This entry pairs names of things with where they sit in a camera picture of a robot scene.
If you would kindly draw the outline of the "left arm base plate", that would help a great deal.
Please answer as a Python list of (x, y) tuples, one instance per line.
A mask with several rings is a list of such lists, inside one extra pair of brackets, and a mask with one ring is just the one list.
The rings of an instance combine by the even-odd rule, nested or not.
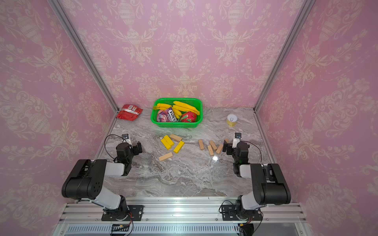
[(141, 221), (143, 205), (128, 205), (125, 209), (104, 210), (101, 221)]

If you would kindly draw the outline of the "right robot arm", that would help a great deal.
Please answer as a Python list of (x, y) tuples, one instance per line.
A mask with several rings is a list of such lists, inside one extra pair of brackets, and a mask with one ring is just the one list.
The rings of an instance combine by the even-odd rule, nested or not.
[(249, 163), (249, 147), (251, 143), (239, 141), (228, 143), (224, 141), (222, 151), (233, 158), (233, 172), (243, 179), (252, 182), (252, 191), (240, 195), (231, 204), (234, 209), (220, 208), (225, 218), (232, 219), (233, 214), (240, 220), (261, 220), (260, 208), (266, 205), (286, 205), (291, 203), (291, 192), (277, 163)]

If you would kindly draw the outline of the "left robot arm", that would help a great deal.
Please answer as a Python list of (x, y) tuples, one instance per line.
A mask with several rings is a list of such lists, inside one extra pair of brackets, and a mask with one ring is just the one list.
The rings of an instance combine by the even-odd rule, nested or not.
[(106, 159), (80, 159), (62, 186), (62, 196), (88, 201), (103, 209), (102, 221), (141, 221), (143, 205), (128, 205), (126, 198), (104, 187), (106, 176), (125, 177), (132, 168), (132, 160), (143, 153), (142, 145), (128, 142), (116, 146), (114, 162)]

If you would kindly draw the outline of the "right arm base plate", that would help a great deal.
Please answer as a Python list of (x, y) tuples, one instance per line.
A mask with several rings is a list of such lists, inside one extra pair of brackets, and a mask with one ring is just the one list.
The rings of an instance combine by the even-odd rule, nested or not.
[(219, 213), (223, 221), (261, 221), (263, 214), (259, 210), (245, 210), (241, 206), (221, 205)]

